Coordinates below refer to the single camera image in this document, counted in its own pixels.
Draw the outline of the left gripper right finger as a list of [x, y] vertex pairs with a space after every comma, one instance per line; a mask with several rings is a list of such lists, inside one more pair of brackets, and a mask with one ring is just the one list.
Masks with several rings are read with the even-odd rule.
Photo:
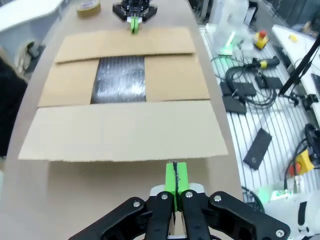
[[286, 240], [290, 227], [224, 192], [211, 196], [190, 188], [187, 165], [175, 164], [176, 206], [189, 240], [210, 240], [210, 229], [233, 240]]

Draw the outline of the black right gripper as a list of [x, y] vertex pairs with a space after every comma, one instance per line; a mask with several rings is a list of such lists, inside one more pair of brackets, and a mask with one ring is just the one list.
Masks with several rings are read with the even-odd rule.
[[157, 14], [158, 7], [150, 2], [150, 0], [122, 0], [112, 5], [112, 12], [123, 22], [130, 23], [131, 33], [137, 34], [139, 23], [147, 22]]

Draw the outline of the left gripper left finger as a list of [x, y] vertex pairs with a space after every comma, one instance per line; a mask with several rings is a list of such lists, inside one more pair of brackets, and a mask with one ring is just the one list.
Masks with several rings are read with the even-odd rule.
[[175, 195], [161, 191], [144, 201], [131, 197], [80, 232], [71, 240], [166, 240], [175, 212]]

